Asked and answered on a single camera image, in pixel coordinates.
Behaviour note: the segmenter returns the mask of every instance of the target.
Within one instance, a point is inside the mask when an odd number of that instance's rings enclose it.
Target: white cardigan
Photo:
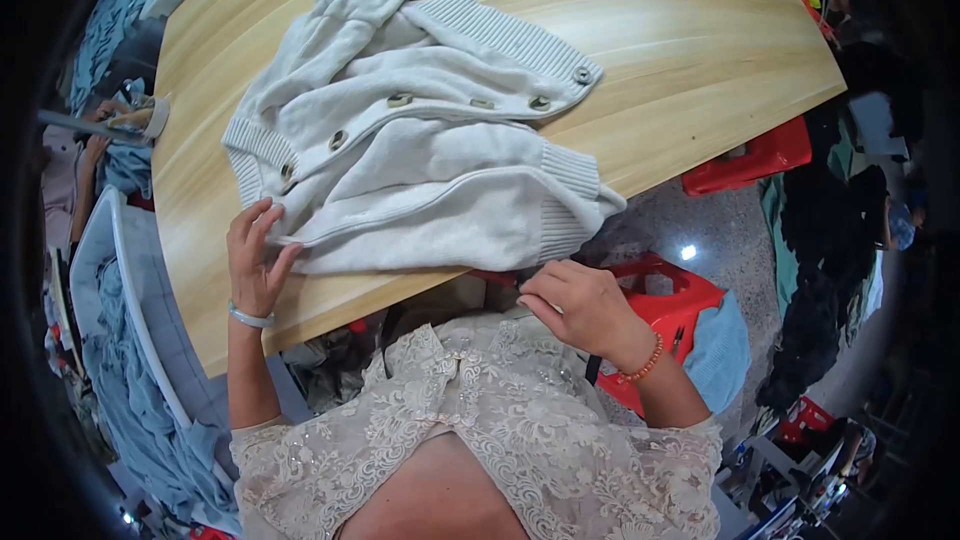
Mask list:
[[[602,69],[476,0],[317,0],[223,135],[244,207],[274,197],[294,270],[516,270],[576,252],[626,202],[594,158],[519,121]]]

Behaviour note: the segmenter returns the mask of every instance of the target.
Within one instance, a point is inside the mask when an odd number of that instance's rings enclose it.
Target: lace blouse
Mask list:
[[[607,422],[584,365],[532,315],[408,333],[351,402],[306,423],[234,431],[250,538],[331,538],[427,438],[452,431],[534,540],[713,539],[713,417],[684,429]]]

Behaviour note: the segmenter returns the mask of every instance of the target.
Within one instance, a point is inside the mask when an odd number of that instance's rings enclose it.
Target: orange beaded bracelet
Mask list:
[[[650,370],[654,368],[657,364],[657,359],[660,358],[661,353],[664,352],[664,337],[657,332],[656,334],[656,347],[654,348],[654,353],[650,355],[650,359],[647,361],[647,364],[643,365],[643,368],[634,373],[623,373],[620,372],[620,377],[623,378],[625,382],[636,382],[643,378],[643,376],[650,373]]]

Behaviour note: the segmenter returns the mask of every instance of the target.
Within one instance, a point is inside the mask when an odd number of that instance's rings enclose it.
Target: metal pole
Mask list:
[[[134,134],[131,132],[124,131],[122,129],[114,129],[103,125],[102,123],[94,123],[93,121],[87,121],[85,119],[78,119],[75,116],[70,116],[69,114],[57,113],[56,111],[48,111],[46,109],[40,109],[36,113],[36,118],[42,124],[48,124],[50,126],[65,127],[67,129],[72,129],[75,132],[80,132],[83,134],[93,134],[96,136],[102,136],[104,138],[112,138],[114,140],[122,140],[134,145],[146,145],[147,142],[140,134]]]

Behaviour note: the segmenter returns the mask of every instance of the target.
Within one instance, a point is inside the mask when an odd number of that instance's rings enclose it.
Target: hand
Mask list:
[[[283,206],[271,209],[272,198],[259,200],[238,214],[226,233],[230,268],[230,298],[248,316],[267,318],[277,304],[294,259],[304,249],[299,242],[287,244],[269,269],[263,264],[267,232],[283,216]]]
[[[107,152],[107,147],[111,144],[109,138],[104,138],[103,136],[90,136],[90,139],[86,141],[86,150],[84,151],[84,161],[83,164],[89,171],[93,171],[97,164],[100,163],[100,160],[104,157],[104,153]]]
[[[99,107],[85,114],[81,117],[81,119],[93,123],[102,122],[103,120],[109,119],[114,114],[115,110],[115,103],[113,100],[104,100],[100,103]]]
[[[517,302],[559,341],[603,357],[620,371],[641,370],[657,346],[654,330],[627,304],[610,271],[551,260],[520,293]]]

